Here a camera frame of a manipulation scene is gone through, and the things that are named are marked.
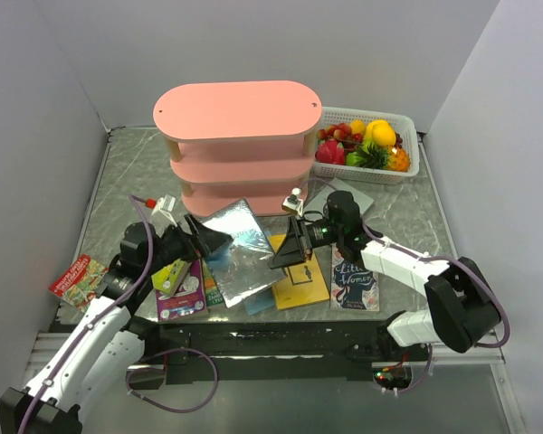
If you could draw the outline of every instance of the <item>red book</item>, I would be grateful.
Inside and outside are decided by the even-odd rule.
[[[49,290],[57,297],[81,312],[85,312],[90,301],[97,296],[96,289],[108,271],[104,265],[87,255],[81,255]]]

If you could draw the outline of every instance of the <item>white wall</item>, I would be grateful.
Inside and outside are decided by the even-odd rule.
[[[543,433],[543,0],[500,0],[425,143],[457,248],[509,312],[509,372]]]
[[[188,82],[298,80],[427,131],[498,0],[36,0],[108,127]]]
[[[0,396],[53,318],[104,141],[38,8],[0,0]]]

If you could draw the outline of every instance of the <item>pink shelf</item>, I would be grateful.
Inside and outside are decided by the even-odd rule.
[[[318,95],[295,81],[186,84],[153,109],[161,133],[185,143],[303,137],[321,115]]]
[[[179,144],[181,161],[173,172],[190,184],[277,182],[304,176],[314,156],[302,154],[302,138]]]
[[[181,199],[187,210],[198,216],[206,217],[243,197],[252,207],[256,215],[283,215],[281,208],[291,189],[297,186],[299,180],[274,184],[238,185],[194,185],[191,196]],[[308,190],[304,189],[301,197],[305,200]]]

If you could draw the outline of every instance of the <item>white basket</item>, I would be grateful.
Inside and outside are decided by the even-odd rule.
[[[406,116],[379,113],[377,111],[324,107],[322,108],[322,118],[318,123],[318,129],[325,128],[331,124],[337,125],[341,122],[350,123],[354,119],[360,119],[366,124],[376,119],[387,120],[403,140],[402,148],[410,158],[408,171],[394,172],[391,170],[366,169],[350,165],[327,165],[314,161],[314,173],[316,176],[363,181],[365,183],[398,184],[418,173],[420,160],[418,154],[418,137],[416,136],[416,129],[414,128],[412,119]]]

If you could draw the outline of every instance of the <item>pineapple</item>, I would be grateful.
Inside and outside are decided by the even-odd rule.
[[[362,159],[360,167],[407,172],[410,166],[408,154],[399,146],[381,147],[373,141],[367,141],[357,153]]]
[[[402,147],[392,146],[388,150],[388,161],[386,170],[394,170],[396,172],[408,172],[410,167],[410,158]]]

